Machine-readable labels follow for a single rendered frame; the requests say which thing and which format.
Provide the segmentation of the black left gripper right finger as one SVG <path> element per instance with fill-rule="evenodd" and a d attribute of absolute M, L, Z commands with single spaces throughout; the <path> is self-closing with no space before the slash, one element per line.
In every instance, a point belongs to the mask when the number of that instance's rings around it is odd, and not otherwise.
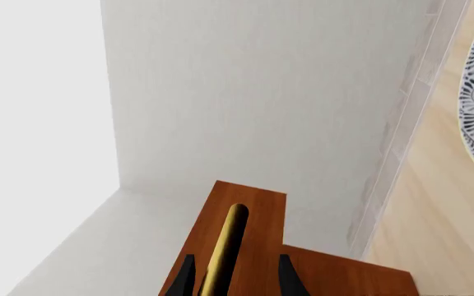
<path fill-rule="evenodd" d="M 279 256 L 278 278 L 281 296 L 310 296 L 287 254 Z"/>

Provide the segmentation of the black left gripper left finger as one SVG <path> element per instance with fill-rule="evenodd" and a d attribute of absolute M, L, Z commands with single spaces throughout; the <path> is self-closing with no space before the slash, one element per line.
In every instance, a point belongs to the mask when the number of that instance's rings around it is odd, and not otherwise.
<path fill-rule="evenodd" d="M 166 291 L 166 296 L 193 296 L 195 277 L 195 257 L 193 254 L 187 254 L 173 283 Z"/>

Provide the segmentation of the wooden cabinet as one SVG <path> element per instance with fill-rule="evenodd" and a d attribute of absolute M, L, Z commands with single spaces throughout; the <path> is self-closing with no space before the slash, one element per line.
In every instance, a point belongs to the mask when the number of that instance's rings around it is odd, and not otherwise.
<path fill-rule="evenodd" d="M 407 271 L 293 246 L 281 253 L 311 296 L 419 296 Z"/>

